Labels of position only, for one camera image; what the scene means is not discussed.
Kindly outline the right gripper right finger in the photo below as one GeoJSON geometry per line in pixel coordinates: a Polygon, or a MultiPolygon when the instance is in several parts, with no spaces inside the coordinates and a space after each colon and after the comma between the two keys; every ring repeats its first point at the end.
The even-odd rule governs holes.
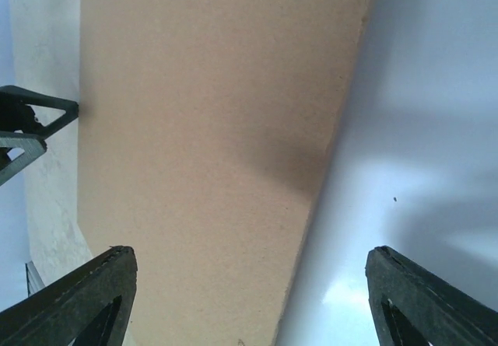
{"type": "Polygon", "coordinates": [[[368,253],[365,273],[379,344],[497,344],[497,312],[389,246],[368,253]]]}

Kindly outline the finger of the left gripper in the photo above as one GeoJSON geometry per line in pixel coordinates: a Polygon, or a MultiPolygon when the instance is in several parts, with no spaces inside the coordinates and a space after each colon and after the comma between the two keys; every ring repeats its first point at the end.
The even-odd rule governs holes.
{"type": "Polygon", "coordinates": [[[38,135],[1,132],[1,185],[8,182],[47,151],[38,135]]]}
{"type": "Polygon", "coordinates": [[[52,136],[79,116],[76,101],[24,89],[1,87],[1,131],[52,136]]]}

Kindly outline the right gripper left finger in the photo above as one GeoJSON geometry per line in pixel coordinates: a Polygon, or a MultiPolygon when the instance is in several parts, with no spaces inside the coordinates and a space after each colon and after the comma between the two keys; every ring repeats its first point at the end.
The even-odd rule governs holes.
{"type": "Polygon", "coordinates": [[[122,345],[137,289],[129,246],[114,246],[1,312],[2,345],[122,345]]]}

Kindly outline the brown backing board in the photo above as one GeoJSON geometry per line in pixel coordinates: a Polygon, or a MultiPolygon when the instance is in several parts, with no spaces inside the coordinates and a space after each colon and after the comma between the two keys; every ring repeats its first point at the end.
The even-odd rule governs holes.
{"type": "Polygon", "coordinates": [[[269,345],[370,0],[81,0],[78,223],[138,345],[269,345]]]}

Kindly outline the white paper sheet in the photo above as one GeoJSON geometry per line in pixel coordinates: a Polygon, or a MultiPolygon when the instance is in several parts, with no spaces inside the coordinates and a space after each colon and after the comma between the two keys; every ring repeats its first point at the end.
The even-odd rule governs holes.
{"type": "Polygon", "coordinates": [[[497,307],[497,0],[372,0],[277,345],[375,345],[390,246],[497,307]]]}

